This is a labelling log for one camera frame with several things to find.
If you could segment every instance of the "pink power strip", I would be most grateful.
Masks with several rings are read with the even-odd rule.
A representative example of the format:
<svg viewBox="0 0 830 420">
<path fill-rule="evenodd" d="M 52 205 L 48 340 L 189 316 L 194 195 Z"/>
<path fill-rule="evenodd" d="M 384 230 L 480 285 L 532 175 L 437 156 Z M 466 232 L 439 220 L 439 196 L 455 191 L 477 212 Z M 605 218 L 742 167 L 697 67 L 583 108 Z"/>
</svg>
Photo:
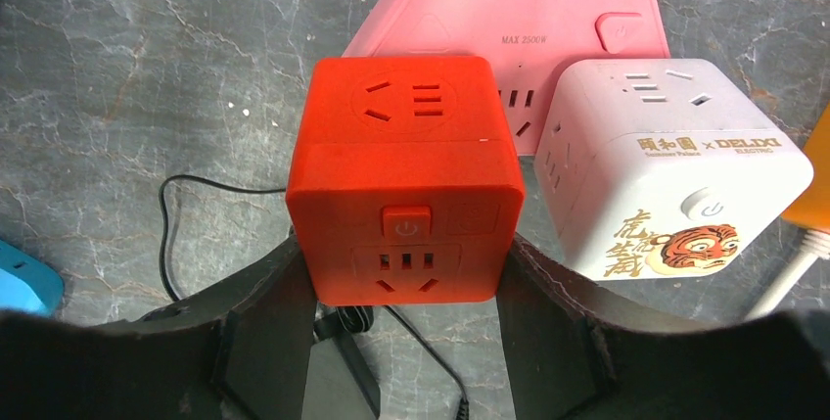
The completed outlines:
<svg viewBox="0 0 830 420">
<path fill-rule="evenodd" d="M 591 58 L 667 58 L 657 0 L 379 0 L 344 56 L 479 55 L 516 150 L 533 155 L 559 75 Z"/>
</svg>

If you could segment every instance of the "power button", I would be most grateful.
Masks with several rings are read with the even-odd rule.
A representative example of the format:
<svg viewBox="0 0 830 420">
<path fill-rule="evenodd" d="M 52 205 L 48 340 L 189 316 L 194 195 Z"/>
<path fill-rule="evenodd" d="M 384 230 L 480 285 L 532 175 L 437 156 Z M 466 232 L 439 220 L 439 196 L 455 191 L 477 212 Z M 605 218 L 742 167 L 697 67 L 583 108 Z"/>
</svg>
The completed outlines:
<svg viewBox="0 0 830 420">
<path fill-rule="evenodd" d="M 430 207 L 386 207 L 383 211 L 384 237 L 411 242 L 430 237 Z"/>
<path fill-rule="evenodd" d="M 691 194 L 683 201 L 680 210 L 693 221 L 712 219 L 723 214 L 723 199 L 711 188 L 704 188 Z"/>
</svg>

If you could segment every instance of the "red cube power strip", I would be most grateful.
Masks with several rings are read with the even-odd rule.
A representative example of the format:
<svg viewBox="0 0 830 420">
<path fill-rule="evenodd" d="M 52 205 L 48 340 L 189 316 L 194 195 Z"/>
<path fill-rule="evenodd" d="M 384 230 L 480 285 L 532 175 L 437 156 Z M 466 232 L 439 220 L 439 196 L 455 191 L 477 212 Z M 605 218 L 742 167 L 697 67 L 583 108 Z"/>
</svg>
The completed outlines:
<svg viewBox="0 0 830 420">
<path fill-rule="evenodd" d="M 524 197 L 485 59 L 317 64 L 286 203 L 321 302 L 492 298 Z"/>
</svg>

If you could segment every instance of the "table surface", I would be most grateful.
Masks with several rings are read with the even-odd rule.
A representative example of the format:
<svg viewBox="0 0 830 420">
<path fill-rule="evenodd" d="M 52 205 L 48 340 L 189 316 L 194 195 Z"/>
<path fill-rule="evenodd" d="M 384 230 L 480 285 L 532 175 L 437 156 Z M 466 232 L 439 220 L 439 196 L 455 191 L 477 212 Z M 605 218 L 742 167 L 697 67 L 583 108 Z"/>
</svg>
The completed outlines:
<svg viewBox="0 0 830 420">
<path fill-rule="evenodd" d="M 4 0 L 0 15 L 0 239 L 57 268 L 59 316 L 135 318 L 167 304 L 157 272 L 163 179 L 195 173 L 284 184 L 309 76 L 339 56 L 377 0 Z M 803 145 L 830 100 L 830 0 L 660 0 L 675 57 L 718 65 Z M 520 232 L 561 253 L 530 162 Z M 195 292 L 285 236 L 282 197 L 184 186 L 175 197 L 174 275 Z M 776 221 L 742 257 L 701 279 L 615 282 L 684 316 L 740 318 L 793 254 Z M 824 306 L 815 266 L 786 306 Z M 404 312 L 462 373 L 474 418 L 514 418 L 495 303 Z M 449 379 L 386 314 L 360 339 L 384 418 L 444 419 Z"/>
</svg>

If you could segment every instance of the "power cord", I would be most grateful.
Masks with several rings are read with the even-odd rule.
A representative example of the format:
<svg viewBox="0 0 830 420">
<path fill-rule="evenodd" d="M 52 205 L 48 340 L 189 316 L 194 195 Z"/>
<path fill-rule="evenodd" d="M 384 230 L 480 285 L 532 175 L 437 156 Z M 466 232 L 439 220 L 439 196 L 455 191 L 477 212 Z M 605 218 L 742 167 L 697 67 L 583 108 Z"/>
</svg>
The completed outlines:
<svg viewBox="0 0 830 420">
<path fill-rule="evenodd" d="M 164 285 L 164 290 L 167 292 L 167 295 L 174 302 L 181 301 L 181 297 L 176 292 L 176 289 L 173 288 L 172 282 L 170 281 L 170 275 L 167 271 L 167 259 L 164 255 L 167 252 L 167 235 L 170 233 L 170 217 L 167 214 L 167 201 L 164 198 L 164 192 L 167 189 L 167 185 L 177 180 L 183 182 L 201 183 L 203 185 L 218 188 L 219 190 L 224 190 L 226 192 L 242 193 L 246 195 L 273 195 L 277 193 L 285 193 L 286 191 L 285 187 L 273 188 L 268 190 L 252 190 L 249 188 L 233 187 L 230 185 L 225 185 L 223 183 L 214 182 L 213 180 L 208 180 L 206 178 L 197 177 L 196 175 L 188 175 L 186 173 L 181 173 L 178 175 L 172 175 L 167 177 L 167 179 L 164 182 L 162 182 L 161 186 L 159 187 L 159 205 L 161 206 L 161 248 L 159 250 L 159 276 L 161 277 L 161 283 Z"/>
<path fill-rule="evenodd" d="M 167 201 L 164 198 L 164 193 L 166 192 L 167 185 L 177 180 L 180 181 L 188 181 L 188 182 L 196 182 L 201 183 L 203 185 L 207 185 L 209 187 L 217 188 L 219 190 L 224 190 L 226 192 L 232 193 L 241 193 L 246 195 L 273 195 L 279 193 L 285 193 L 286 188 L 273 188 L 273 189 L 265 189 L 265 190 L 255 190 L 255 189 L 248 189 L 248 188 L 239 188 L 233 187 L 231 185 L 225 185 L 223 183 L 215 182 L 213 180 L 209 180 L 206 178 L 198 177 L 196 175 L 189 175 L 189 174 L 178 174 L 178 175 L 171 175 L 167 177 L 167 179 L 161 183 L 159 187 L 159 205 L 161 207 L 161 248 L 159 250 L 159 276 L 161 277 L 161 284 L 164 286 L 164 290 L 167 292 L 167 295 L 170 297 L 171 300 L 174 302 L 181 301 L 182 297 L 176 292 L 175 288 L 173 287 L 172 281 L 170 280 L 170 274 L 167 268 L 167 259 L 165 257 L 165 253 L 167 252 L 167 238 L 170 232 L 170 217 L 167 212 Z M 452 369 L 452 367 L 447 363 L 438 352 L 433 349 L 430 344 L 424 340 L 421 334 L 415 330 L 415 327 L 412 326 L 403 316 L 400 315 L 397 310 L 389 305 L 385 305 L 384 309 L 386 309 L 389 314 L 394 317 L 397 322 L 409 332 L 409 335 L 415 339 L 418 344 L 423 347 L 423 349 L 438 363 L 438 365 L 443 368 L 444 371 L 455 381 L 455 384 L 458 385 L 458 389 L 461 391 L 461 400 L 458 403 L 458 409 L 455 413 L 455 420 L 469 420 L 470 418 L 470 402 L 467 398 L 467 389 L 464 387 L 464 383 L 461 381 L 461 377 Z M 369 329 L 372 328 L 372 325 L 375 323 L 375 315 L 374 310 L 371 306 L 343 306 L 337 307 L 336 309 L 338 318 L 340 319 L 341 324 L 343 327 L 348 330 L 352 334 L 359 334 L 363 332 L 367 332 Z"/>
<path fill-rule="evenodd" d="M 458 385 L 458 389 L 461 391 L 461 400 L 458 402 L 458 409 L 455 411 L 455 420 L 468 420 L 470 418 L 470 401 L 467 398 L 467 389 L 464 387 L 461 377 L 458 376 L 452 367 L 444 361 L 443 358 L 441 358 L 440 354 L 438 354 L 438 352 L 430 346 L 426 340 L 424 340 L 421 334 L 415 330 L 415 327 L 413 327 L 412 324 L 407 322 L 406 319 L 400 315 L 397 309 L 390 305 L 385 305 L 384 309 L 386 309 L 387 312 L 394 317 L 394 319 L 397 320 L 407 332 L 409 332 L 409 335 L 411 335 L 416 342 L 421 344 L 421 347 L 423 347 L 424 350 L 436 361 L 436 363 L 438 363 L 438 365 L 446 371 L 446 374 L 448 374 L 449 377 L 455 381 L 455 384 Z"/>
<path fill-rule="evenodd" d="M 799 252 L 781 270 L 769 289 L 749 311 L 746 320 L 763 317 L 775 310 L 796 283 L 807 273 L 807 270 L 820 258 L 830 259 L 830 234 L 809 229 L 805 234 Z"/>
</svg>

